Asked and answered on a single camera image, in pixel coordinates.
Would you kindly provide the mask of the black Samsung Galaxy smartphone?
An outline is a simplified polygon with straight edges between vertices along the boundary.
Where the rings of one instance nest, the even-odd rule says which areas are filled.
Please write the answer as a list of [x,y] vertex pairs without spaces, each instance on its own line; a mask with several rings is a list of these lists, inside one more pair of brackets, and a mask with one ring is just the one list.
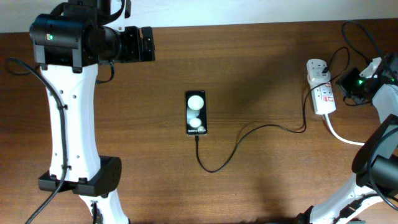
[[204,90],[185,92],[186,134],[200,136],[208,134],[206,93]]

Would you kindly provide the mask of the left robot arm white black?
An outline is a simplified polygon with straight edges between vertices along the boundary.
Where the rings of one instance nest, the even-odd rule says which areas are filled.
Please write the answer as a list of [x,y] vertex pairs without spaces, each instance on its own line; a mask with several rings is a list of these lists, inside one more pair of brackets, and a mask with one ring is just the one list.
[[132,26],[130,15],[130,1],[67,1],[37,16],[29,31],[52,130],[51,164],[39,189],[72,191],[95,223],[129,223],[117,191],[121,160],[96,147],[94,93],[100,65],[155,59],[152,29]]

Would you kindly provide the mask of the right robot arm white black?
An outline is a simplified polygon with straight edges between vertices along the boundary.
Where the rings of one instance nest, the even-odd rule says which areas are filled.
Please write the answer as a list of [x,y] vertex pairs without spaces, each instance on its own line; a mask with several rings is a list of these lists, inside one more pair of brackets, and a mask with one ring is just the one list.
[[363,71],[353,68],[336,85],[357,106],[371,103],[381,125],[359,144],[347,183],[327,201],[297,215],[294,223],[354,223],[376,203],[397,208],[397,54],[375,58]]

